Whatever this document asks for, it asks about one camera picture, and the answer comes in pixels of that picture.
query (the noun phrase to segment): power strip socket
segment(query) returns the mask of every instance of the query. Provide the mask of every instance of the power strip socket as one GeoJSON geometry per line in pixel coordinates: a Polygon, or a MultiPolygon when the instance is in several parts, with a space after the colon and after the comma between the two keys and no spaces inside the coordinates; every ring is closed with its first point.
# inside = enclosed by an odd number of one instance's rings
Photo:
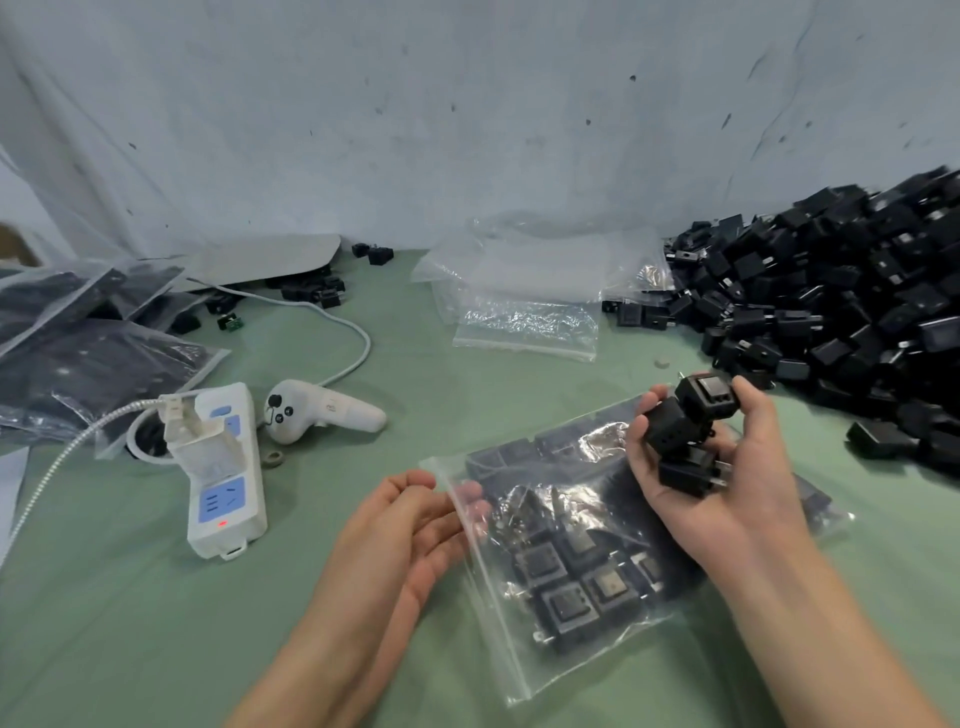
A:
{"type": "Polygon", "coordinates": [[[242,382],[201,392],[193,408],[202,421],[223,420],[243,451],[244,470],[215,483],[190,482],[186,539],[204,559],[235,559],[267,531],[253,398],[242,382]]]}

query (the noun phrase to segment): green tabletop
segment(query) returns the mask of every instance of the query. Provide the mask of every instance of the green tabletop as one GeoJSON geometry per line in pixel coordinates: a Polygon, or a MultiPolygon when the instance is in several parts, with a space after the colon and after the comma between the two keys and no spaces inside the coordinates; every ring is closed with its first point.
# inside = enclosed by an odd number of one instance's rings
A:
{"type": "MultiPolygon", "coordinates": [[[[179,470],[126,455],[72,456],[0,577],[0,724],[217,724],[286,639],[338,530],[383,475],[547,428],[704,367],[689,332],[608,322],[593,364],[454,349],[430,288],[407,282],[416,259],[338,262],[348,297],[337,312],[373,340],[369,361],[338,388],[382,407],[390,423],[377,436],[315,428],[288,448],[286,463],[264,472],[270,529],[236,561],[204,561],[190,549],[179,470]]],[[[320,380],[360,351],[355,334],[308,310],[245,302],[238,312],[245,328],[222,333],[206,319],[192,338],[233,351],[208,384],[247,382],[258,401],[281,379],[320,380]]],[[[844,447],[843,415],[786,395],[778,405],[798,470],[856,515],[825,549],[960,722],[960,491],[913,466],[856,460],[844,447]]],[[[34,450],[25,492],[58,452],[34,450]]],[[[462,578],[438,586],[372,725],[778,724],[710,590],[684,616],[508,710],[462,578]]]]}

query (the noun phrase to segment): white backdrop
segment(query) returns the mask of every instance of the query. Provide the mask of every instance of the white backdrop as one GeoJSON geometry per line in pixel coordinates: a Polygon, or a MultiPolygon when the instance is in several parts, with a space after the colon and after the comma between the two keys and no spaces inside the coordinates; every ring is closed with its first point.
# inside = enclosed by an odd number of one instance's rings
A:
{"type": "Polygon", "coordinates": [[[953,0],[7,0],[3,19],[153,255],[278,232],[425,247],[512,208],[674,231],[960,161],[953,0]]]}

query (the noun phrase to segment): white plug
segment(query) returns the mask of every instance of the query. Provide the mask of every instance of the white plug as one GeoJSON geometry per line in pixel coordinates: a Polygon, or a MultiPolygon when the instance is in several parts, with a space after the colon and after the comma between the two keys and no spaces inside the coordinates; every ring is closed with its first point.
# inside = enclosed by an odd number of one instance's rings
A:
{"type": "Polygon", "coordinates": [[[191,484],[204,488],[246,469],[243,449],[222,417],[201,420],[190,400],[176,396],[163,398],[159,414],[170,455],[191,484]]]}

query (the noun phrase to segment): right hand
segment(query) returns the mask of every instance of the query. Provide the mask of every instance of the right hand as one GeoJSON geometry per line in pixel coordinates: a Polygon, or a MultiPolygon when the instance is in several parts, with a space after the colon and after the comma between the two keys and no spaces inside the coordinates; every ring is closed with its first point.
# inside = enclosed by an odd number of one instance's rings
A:
{"type": "Polygon", "coordinates": [[[743,439],[736,443],[725,425],[714,423],[716,435],[705,443],[732,465],[727,488],[700,499],[660,483],[660,459],[643,442],[649,426],[643,413],[666,399],[665,384],[643,395],[626,437],[630,467],[647,501],[721,590],[784,549],[812,544],[777,408],[744,377],[732,384],[744,413],[743,439]]]}

